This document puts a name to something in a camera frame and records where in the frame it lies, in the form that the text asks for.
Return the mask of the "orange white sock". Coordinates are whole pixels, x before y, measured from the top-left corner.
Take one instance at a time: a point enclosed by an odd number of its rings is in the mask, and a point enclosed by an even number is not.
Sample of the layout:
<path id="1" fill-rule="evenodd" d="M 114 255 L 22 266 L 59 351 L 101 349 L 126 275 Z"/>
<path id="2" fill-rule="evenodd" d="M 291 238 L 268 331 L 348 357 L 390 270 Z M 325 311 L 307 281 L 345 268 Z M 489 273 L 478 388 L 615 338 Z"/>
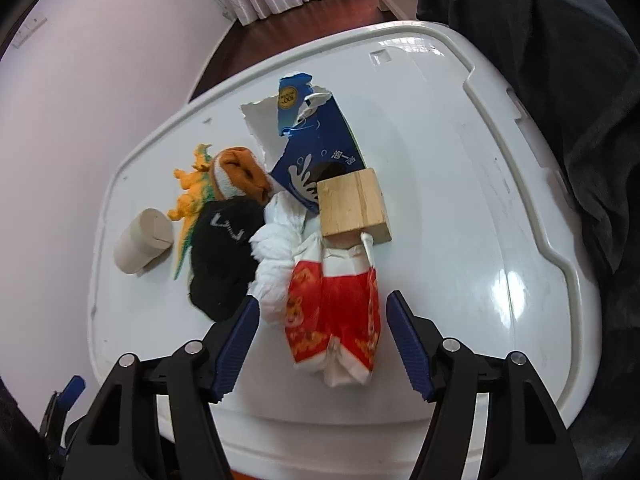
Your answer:
<path id="1" fill-rule="evenodd" d="M 270 199 L 270 181 L 251 150 L 244 146 L 225 148 L 209 168 L 214 200 L 246 197 L 264 206 Z"/>

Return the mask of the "crumpled white tissue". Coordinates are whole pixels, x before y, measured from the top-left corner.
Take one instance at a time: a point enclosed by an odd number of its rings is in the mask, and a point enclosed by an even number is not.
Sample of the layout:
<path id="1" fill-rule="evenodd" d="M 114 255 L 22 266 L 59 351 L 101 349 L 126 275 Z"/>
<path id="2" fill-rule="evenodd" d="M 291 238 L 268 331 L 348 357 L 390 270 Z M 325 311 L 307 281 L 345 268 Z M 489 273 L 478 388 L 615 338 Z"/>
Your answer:
<path id="1" fill-rule="evenodd" d="M 266 323 L 282 325 L 295 257 L 304 249 L 305 240 L 320 232 L 320 220 L 286 191 L 272 196 L 264 219 L 265 224 L 250 238 L 258 266 L 248 293 L 258 300 Z"/>

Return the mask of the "wooden block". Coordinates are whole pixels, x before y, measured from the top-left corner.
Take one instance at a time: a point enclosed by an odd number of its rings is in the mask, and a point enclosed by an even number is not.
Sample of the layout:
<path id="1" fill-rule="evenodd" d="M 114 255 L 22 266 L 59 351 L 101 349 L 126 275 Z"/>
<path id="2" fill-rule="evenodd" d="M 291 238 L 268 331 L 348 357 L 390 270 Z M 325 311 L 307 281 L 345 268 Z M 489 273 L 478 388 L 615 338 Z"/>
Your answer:
<path id="1" fill-rule="evenodd" d="M 317 185 L 321 235 L 330 245 L 351 248 L 360 235 L 374 244 L 392 240 L 378 177 L 372 168 L 320 181 Z"/>

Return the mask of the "orange toy dinosaur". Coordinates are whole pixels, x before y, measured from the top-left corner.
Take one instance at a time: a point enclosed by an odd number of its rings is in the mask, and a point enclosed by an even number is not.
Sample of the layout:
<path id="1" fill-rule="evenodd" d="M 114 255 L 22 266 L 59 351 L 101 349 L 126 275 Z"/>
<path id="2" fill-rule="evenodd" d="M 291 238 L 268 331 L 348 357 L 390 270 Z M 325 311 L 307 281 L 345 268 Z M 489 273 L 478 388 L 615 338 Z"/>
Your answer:
<path id="1" fill-rule="evenodd" d="M 209 170 L 212 168 L 213 157 L 208 154 L 209 144 L 198 144 L 195 148 L 192 170 L 186 171 L 176 168 L 172 173 L 179 181 L 182 193 L 176 199 L 175 207 L 168 210 L 168 218 L 173 222 L 182 222 L 177 243 L 177 262 L 174 279 L 176 280 L 182 269 L 186 253 L 191 246 L 195 223 L 205 204 L 214 200 L 212 178 Z"/>

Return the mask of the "white cylindrical plastic jar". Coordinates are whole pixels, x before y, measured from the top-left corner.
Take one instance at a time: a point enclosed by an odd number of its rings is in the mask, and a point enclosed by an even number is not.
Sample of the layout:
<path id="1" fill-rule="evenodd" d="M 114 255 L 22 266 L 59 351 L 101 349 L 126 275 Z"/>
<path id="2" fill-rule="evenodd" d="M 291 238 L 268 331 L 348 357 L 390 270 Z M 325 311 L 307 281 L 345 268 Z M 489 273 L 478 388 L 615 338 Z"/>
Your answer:
<path id="1" fill-rule="evenodd" d="M 171 221 L 159 210 L 146 208 L 120 234 L 114 261 L 125 274 L 136 274 L 174 244 Z"/>

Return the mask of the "red white paper bag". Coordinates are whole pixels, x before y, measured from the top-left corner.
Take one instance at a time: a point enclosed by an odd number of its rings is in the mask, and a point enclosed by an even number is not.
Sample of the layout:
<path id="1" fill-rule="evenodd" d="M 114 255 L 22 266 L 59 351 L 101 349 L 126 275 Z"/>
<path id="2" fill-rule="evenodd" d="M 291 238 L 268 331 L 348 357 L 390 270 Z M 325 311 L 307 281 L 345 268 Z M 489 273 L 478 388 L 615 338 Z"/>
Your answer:
<path id="1" fill-rule="evenodd" d="M 284 330 L 294 365 L 331 387 L 370 382 L 382 322 L 373 237 L 348 249 L 308 237 L 294 257 Z"/>

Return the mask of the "black sock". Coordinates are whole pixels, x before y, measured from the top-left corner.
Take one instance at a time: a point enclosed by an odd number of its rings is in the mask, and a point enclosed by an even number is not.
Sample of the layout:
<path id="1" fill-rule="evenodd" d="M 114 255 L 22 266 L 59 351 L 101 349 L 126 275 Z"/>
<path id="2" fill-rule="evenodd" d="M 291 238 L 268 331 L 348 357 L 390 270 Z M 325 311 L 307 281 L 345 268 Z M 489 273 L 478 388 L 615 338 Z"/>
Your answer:
<path id="1" fill-rule="evenodd" d="M 228 320 L 258 266 L 250 239 L 265 224 L 264 207 L 246 197 L 209 202 L 195 223 L 189 297 L 212 321 Z"/>

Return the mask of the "blue white milk carton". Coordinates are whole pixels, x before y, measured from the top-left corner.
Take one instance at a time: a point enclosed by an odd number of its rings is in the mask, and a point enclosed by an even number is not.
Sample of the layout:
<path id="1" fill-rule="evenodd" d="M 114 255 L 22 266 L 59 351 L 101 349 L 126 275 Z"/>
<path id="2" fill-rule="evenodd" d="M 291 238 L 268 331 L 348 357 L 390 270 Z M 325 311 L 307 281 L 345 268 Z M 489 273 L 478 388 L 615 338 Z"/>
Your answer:
<path id="1" fill-rule="evenodd" d="M 314 214 L 320 181 L 366 168 L 333 93 L 309 74 L 281 78 L 276 96 L 241 110 L 270 177 Z"/>

